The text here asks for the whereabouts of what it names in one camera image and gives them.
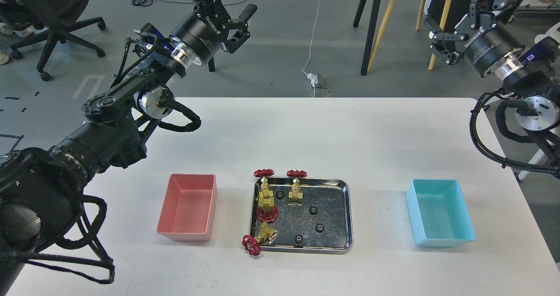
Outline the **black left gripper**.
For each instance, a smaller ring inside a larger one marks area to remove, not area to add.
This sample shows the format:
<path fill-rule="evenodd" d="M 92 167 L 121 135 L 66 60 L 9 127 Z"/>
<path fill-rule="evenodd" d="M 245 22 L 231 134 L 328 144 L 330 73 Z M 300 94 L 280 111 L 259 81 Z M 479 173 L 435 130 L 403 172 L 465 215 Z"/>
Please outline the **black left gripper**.
<path fill-rule="evenodd" d="M 248 20 L 258 7 L 248 4 L 232 19 L 221 0 L 192 0 L 195 10 L 170 33 L 171 58 L 189 66 L 206 65 L 218 49 L 236 52 L 250 37 Z"/>

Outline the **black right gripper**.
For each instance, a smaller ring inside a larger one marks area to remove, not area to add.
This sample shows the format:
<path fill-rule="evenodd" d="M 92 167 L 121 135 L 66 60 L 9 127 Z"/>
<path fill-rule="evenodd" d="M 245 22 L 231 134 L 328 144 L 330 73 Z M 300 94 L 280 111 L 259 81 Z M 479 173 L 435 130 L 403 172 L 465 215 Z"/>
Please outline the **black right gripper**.
<path fill-rule="evenodd" d="M 430 51 L 450 66 L 464 58 L 481 77 L 495 73 L 508 78 L 523 65 L 519 57 L 524 46 L 518 43 L 492 11 L 508 9 L 508 0 L 470 0 L 468 13 L 453 32 L 444 32 L 433 19 L 426 19 L 430 30 Z"/>

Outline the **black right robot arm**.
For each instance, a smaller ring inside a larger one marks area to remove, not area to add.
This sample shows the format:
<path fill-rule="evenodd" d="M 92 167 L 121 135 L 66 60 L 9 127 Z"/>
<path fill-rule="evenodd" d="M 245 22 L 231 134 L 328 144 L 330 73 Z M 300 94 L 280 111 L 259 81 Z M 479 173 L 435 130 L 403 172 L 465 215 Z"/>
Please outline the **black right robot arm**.
<path fill-rule="evenodd" d="M 446 65 L 464 59 L 482 78 L 496 75 L 501 87 L 484 93 L 471 111 L 469 130 L 476 148 L 487 158 L 528 172 L 559 177 L 559 81 L 551 63 L 559 56 L 559 39 L 544 35 L 525 50 L 505 25 L 523 0 L 426 0 L 424 25 L 429 30 L 430 51 Z M 493 97 L 502 136 L 536 144 L 545 154 L 545 165 L 504 158 L 480 140 L 478 114 Z"/>

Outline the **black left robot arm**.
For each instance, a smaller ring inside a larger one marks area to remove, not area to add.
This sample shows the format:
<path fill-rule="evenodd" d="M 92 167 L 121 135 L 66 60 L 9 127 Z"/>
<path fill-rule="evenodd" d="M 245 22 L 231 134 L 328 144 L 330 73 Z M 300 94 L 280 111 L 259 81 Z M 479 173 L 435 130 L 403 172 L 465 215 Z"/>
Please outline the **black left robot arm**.
<path fill-rule="evenodd" d="M 97 279 L 111 284 L 115 266 L 100 240 L 107 204 L 86 195 L 85 186 L 109 167 L 127 168 L 146 158 L 146 142 L 157 127 L 193 132 L 200 117 L 174 99 L 166 83 L 184 77 L 192 64 L 214 71 L 218 49 L 234 53 L 249 37 L 249 4 L 236 18 L 221 0 L 193 0 L 194 9 L 168 36 L 147 23 L 127 39 L 110 88 L 84 103 L 85 121 L 48 150 L 26 148 L 1 157 L 1 294 L 26 264 L 59 272 L 68 262 L 108 270 Z"/>

